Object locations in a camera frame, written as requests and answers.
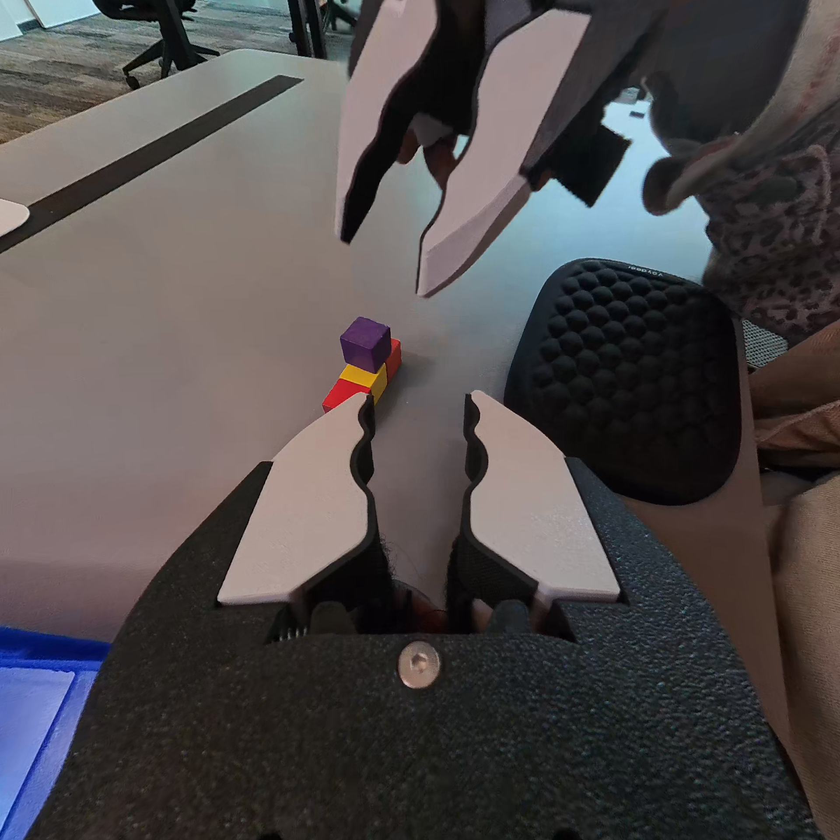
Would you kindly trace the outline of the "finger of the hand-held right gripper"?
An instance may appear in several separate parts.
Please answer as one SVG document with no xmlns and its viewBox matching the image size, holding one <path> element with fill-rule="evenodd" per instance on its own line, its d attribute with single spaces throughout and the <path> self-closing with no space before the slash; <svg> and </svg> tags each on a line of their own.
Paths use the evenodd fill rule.
<svg viewBox="0 0 840 840">
<path fill-rule="evenodd" d="M 590 21 L 550 9 L 493 44 L 478 81 L 474 128 L 423 232 L 419 297 L 461 277 L 528 201 L 532 188 L 522 167 Z"/>
<path fill-rule="evenodd" d="M 417 114 L 419 72 L 438 32 L 435 1 L 369 2 L 356 34 L 370 24 L 344 93 L 339 125 L 335 233 L 359 231 Z"/>
</svg>

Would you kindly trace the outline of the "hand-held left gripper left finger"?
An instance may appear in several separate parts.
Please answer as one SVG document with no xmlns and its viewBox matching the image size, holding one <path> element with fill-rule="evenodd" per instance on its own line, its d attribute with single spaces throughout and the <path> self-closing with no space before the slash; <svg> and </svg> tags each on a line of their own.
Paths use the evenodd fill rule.
<svg viewBox="0 0 840 840">
<path fill-rule="evenodd" d="M 359 393 L 284 445 L 270 461 L 219 605 L 302 604 L 372 545 L 374 435 L 374 398 Z"/>
</svg>

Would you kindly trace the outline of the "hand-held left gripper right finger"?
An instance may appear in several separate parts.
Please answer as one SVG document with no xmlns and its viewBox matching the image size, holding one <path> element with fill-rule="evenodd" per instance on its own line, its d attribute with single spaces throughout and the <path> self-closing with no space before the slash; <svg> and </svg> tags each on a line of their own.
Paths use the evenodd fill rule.
<svg viewBox="0 0 840 840">
<path fill-rule="evenodd" d="M 621 587 L 566 458 L 495 398 L 465 398 L 459 579 L 488 606 L 616 603 Z"/>
</svg>

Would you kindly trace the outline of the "yellow wooden cube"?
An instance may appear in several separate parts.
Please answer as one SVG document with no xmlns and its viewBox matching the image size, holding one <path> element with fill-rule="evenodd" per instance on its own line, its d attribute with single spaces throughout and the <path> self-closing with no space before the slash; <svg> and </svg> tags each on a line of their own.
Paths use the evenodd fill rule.
<svg viewBox="0 0 840 840">
<path fill-rule="evenodd" d="M 339 377 L 339 382 L 348 383 L 357 389 L 372 394 L 374 404 L 377 404 L 388 383 L 387 365 L 384 363 L 377 371 L 371 372 L 352 364 L 346 364 Z"/>
</svg>

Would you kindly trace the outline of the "purple wooden cube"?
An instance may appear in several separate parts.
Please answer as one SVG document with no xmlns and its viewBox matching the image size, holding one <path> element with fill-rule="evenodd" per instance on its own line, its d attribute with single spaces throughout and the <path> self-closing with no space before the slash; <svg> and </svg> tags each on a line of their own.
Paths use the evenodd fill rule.
<svg viewBox="0 0 840 840">
<path fill-rule="evenodd" d="M 372 374 L 382 368 L 392 352 L 390 327 L 366 317 L 353 320 L 339 341 L 345 363 Z"/>
</svg>

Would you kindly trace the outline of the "blue plastic bin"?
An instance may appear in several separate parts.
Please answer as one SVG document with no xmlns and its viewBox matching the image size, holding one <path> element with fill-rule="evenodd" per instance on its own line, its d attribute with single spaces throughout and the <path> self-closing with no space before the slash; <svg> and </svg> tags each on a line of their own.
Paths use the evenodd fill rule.
<svg viewBox="0 0 840 840">
<path fill-rule="evenodd" d="M 109 648 L 2 626 L 2 839 L 25 838 L 46 803 Z"/>
</svg>

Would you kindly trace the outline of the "person's right forearm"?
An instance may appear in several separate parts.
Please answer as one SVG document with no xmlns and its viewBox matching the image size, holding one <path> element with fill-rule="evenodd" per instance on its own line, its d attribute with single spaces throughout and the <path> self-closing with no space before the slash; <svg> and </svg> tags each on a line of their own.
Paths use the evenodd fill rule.
<svg viewBox="0 0 840 840">
<path fill-rule="evenodd" d="M 838 103 L 839 2 L 675 2 L 638 78 L 668 155 L 643 202 L 675 210 L 760 163 Z"/>
</svg>

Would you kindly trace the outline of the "grey desk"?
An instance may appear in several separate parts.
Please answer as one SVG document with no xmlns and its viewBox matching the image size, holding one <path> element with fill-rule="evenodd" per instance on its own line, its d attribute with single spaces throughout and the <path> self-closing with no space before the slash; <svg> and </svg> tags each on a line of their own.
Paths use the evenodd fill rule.
<svg viewBox="0 0 840 840">
<path fill-rule="evenodd" d="M 548 277 L 614 259 L 701 278 L 695 199 L 662 217 L 633 144 L 587 208 L 550 183 L 454 284 L 415 295 L 439 191 L 390 170 L 352 245 L 333 232 L 346 69 L 241 49 L 2 145 L 2 195 L 34 205 L 276 76 L 299 83 L 2 253 L 1 618 L 111 641 L 232 489 L 322 414 L 358 316 L 402 342 L 376 408 L 371 483 L 396 576 L 443 602 L 466 489 L 465 394 L 501 399 Z"/>
</svg>

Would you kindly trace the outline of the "person's right hand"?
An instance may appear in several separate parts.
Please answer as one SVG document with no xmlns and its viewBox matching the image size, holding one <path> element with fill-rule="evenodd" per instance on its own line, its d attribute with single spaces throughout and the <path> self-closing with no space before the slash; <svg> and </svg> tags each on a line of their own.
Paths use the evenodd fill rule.
<svg viewBox="0 0 840 840">
<path fill-rule="evenodd" d="M 459 136 L 456 133 L 450 133 L 431 145 L 422 146 L 415 131 L 409 129 L 404 136 L 396 162 L 399 165 L 408 165 L 421 151 L 428 172 L 440 190 L 444 191 L 449 177 L 458 164 L 455 154 L 458 139 Z"/>
</svg>

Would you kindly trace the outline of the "black table leg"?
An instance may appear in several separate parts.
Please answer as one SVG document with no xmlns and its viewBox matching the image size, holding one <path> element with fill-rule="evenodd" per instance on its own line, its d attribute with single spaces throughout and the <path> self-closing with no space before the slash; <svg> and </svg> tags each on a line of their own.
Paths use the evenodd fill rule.
<svg viewBox="0 0 840 840">
<path fill-rule="evenodd" d="M 320 1 L 287 1 L 291 21 L 290 39 L 302 57 L 326 60 Z"/>
</svg>

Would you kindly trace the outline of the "black office chair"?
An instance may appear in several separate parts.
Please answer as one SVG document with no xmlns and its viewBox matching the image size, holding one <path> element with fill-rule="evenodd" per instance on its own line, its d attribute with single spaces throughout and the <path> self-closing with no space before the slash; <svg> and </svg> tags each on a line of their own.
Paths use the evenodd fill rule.
<svg viewBox="0 0 840 840">
<path fill-rule="evenodd" d="M 193 21 L 194 1 L 93 1 L 97 10 L 111 20 L 157 24 L 161 39 L 136 56 L 122 68 L 131 90 L 138 90 L 140 82 L 133 71 L 161 61 L 161 79 L 169 76 L 173 66 L 186 70 L 197 66 L 208 57 L 218 57 L 214 49 L 195 45 L 186 33 L 183 22 Z"/>
</svg>

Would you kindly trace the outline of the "grey mesh chair seat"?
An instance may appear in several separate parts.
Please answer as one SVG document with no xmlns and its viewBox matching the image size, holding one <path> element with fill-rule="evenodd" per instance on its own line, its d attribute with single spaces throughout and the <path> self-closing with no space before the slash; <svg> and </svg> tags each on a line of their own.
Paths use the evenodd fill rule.
<svg viewBox="0 0 840 840">
<path fill-rule="evenodd" d="M 789 350 L 789 344 L 781 336 L 746 319 L 741 321 L 741 325 L 745 358 L 750 371 L 763 368 Z"/>
</svg>

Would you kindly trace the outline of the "beige trousers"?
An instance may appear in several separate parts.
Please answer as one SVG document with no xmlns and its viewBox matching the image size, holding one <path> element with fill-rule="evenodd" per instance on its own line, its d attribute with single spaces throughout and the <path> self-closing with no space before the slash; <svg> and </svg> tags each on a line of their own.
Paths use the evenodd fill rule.
<svg viewBox="0 0 840 840">
<path fill-rule="evenodd" d="M 749 377 L 790 720 L 785 749 L 839 838 L 839 327 Z"/>
</svg>

